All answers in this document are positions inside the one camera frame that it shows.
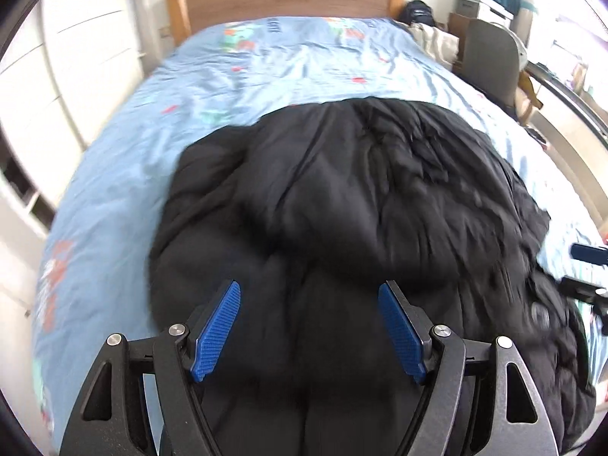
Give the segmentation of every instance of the metal screw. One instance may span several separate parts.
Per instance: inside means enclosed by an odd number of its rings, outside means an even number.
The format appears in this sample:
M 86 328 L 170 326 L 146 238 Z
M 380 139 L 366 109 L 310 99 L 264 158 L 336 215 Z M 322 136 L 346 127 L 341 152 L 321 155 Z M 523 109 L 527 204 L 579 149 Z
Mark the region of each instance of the metal screw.
M 122 341 L 122 336 L 119 335 L 117 332 L 115 332 L 114 334 L 111 334 L 110 336 L 108 336 L 108 340 L 107 343 L 111 346 L 114 347 L 117 344 L 119 344 Z
M 169 328 L 169 334 L 171 334 L 171 336 L 181 336 L 185 332 L 186 332 L 186 326 L 184 326 L 183 324 L 173 324 Z
M 438 325 L 433 328 L 433 331 L 437 336 L 448 337 L 452 334 L 452 330 L 448 326 Z
M 496 342 L 498 343 L 498 346 L 503 347 L 506 350 L 513 346 L 513 341 L 511 341 L 511 338 L 506 336 L 499 336 Z

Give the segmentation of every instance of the light blue duvet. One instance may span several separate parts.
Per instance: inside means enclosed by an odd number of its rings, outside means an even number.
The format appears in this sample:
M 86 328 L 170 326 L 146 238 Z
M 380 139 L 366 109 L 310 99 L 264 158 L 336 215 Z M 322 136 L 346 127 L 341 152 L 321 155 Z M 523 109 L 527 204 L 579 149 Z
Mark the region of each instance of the light blue duvet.
M 211 27 L 173 53 L 109 122 L 84 154 L 57 213 L 33 340 L 36 394 L 56 448 L 105 339 L 115 332 L 129 339 L 156 333 L 147 256 L 181 151 L 221 126 L 251 125 L 284 106 L 367 96 L 435 103 L 487 133 L 551 215 L 538 256 L 543 268 L 556 278 L 608 286 L 606 271 L 568 256 L 571 243 L 601 239 L 549 157 L 392 21 L 279 17 Z M 597 379 L 606 340 L 589 310 L 583 316 Z M 147 395 L 157 438 L 162 422 L 150 403 L 150 379 Z

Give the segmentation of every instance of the cardboard box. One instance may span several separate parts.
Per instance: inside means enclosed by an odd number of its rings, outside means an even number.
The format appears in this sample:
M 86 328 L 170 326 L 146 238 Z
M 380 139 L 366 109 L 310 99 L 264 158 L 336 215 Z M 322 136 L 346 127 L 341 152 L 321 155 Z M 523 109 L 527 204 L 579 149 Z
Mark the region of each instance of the cardboard box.
M 466 32 L 469 29 L 470 21 L 469 17 L 458 15 L 455 13 L 450 14 L 448 20 L 448 32 L 452 36 L 456 36 L 460 41 L 458 42 L 458 59 L 462 61 L 464 56 L 464 46 L 466 44 Z

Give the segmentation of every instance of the gray chair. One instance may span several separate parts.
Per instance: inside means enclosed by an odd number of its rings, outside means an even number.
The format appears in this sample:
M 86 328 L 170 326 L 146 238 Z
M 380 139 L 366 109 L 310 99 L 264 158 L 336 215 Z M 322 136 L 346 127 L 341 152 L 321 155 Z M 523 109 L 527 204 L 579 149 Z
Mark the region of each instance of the gray chair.
M 505 106 L 515 105 L 520 54 L 516 39 L 503 27 L 475 19 L 466 33 L 462 78 Z

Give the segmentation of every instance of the wrinkled fabric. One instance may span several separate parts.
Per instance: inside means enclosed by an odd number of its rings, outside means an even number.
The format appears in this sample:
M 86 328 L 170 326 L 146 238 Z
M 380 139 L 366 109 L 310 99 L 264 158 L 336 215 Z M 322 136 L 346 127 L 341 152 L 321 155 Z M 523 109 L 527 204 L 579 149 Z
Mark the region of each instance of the wrinkled fabric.
M 537 264 L 548 214 L 483 133 L 426 103 L 293 106 L 190 145 L 150 253 L 160 328 L 225 279 L 242 305 L 203 411 L 223 454 L 392 455 L 420 388 L 378 312 L 395 280 L 466 339 L 511 337 L 560 449 L 595 392 L 575 308 Z M 448 454 L 460 454 L 472 385 Z
M 458 57 L 459 39 L 456 36 L 421 22 L 411 24 L 407 30 L 426 56 L 442 67 L 452 69 Z

